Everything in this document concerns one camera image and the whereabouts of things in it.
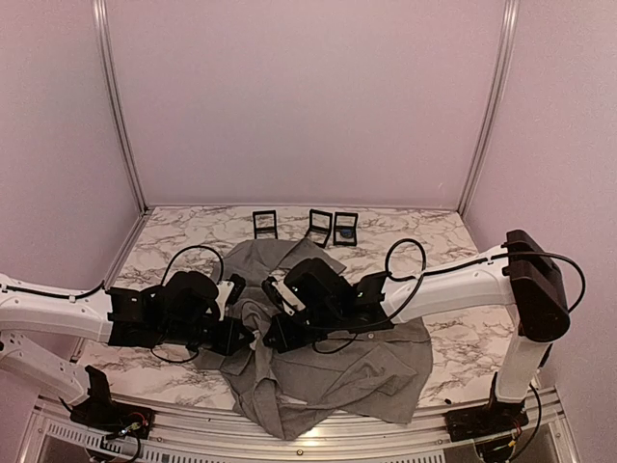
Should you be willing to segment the grey button shirt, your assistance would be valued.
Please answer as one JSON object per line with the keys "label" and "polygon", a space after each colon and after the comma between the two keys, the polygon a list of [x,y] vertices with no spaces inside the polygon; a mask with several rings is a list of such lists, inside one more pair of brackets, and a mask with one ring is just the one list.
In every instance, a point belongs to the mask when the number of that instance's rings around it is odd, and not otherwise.
{"label": "grey button shirt", "polygon": [[[325,260],[336,273],[346,268],[306,238],[237,244],[214,268],[246,281],[231,314],[264,336],[276,309],[261,282],[307,258]],[[320,345],[322,354],[309,347],[279,354],[262,343],[229,357],[204,351],[195,366],[219,371],[230,386],[234,411],[285,441],[312,429],[337,409],[385,422],[411,421],[433,368],[431,339],[422,319],[362,334],[351,345],[345,345],[341,334]]]}

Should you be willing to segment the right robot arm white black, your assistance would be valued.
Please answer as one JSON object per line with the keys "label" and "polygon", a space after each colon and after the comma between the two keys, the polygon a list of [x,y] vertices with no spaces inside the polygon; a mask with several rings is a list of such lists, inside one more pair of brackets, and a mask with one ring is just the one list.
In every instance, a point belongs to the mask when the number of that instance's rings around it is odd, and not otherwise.
{"label": "right robot arm white black", "polygon": [[491,400],[477,422],[497,432],[515,416],[550,346],[570,329],[579,301],[567,299],[561,263],[577,273],[572,259],[543,250],[522,230],[469,259],[427,266],[420,252],[418,275],[396,277],[386,265],[354,284],[323,259],[304,259],[282,281],[269,277],[263,292],[278,309],[264,344],[279,353],[299,349],[339,331],[350,334],[387,330],[437,313],[483,306],[512,307],[516,332],[496,374]]}

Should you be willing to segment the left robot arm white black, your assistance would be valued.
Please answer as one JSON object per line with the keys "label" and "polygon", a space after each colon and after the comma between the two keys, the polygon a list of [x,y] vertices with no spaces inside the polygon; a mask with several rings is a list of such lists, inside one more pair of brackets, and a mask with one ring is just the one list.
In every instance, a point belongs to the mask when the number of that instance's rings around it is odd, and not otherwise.
{"label": "left robot arm white black", "polygon": [[166,269],[159,284],[141,291],[99,285],[87,291],[27,286],[1,278],[1,369],[57,396],[70,409],[83,405],[102,429],[121,422],[106,375],[80,367],[36,342],[28,333],[68,335],[119,347],[184,346],[193,357],[206,349],[230,356],[249,346],[254,334],[228,315],[245,281],[215,265],[213,278],[198,271]]}

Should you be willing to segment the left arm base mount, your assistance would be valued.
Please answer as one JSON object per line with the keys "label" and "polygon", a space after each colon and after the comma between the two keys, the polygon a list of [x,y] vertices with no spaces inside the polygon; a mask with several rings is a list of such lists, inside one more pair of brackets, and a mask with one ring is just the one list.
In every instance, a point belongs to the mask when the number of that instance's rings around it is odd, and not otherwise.
{"label": "left arm base mount", "polygon": [[135,433],[140,439],[146,439],[154,419],[150,408],[118,402],[112,399],[107,376],[101,370],[85,366],[89,386],[86,399],[76,405],[70,405],[70,418],[108,433],[120,434],[122,429],[136,423],[139,427]]}

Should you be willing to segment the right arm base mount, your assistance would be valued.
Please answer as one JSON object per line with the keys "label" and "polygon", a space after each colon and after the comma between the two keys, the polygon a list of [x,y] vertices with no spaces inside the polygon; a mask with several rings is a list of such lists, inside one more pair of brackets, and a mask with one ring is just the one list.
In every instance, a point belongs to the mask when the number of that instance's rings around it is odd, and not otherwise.
{"label": "right arm base mount", "polygon": [[496,394],[496,373],[485,404],[450,410],[444,414],[445,426],[452,442],[480,439],[500,432],[523,430],[529,424],[525,397],[518,402],[505,402]]}

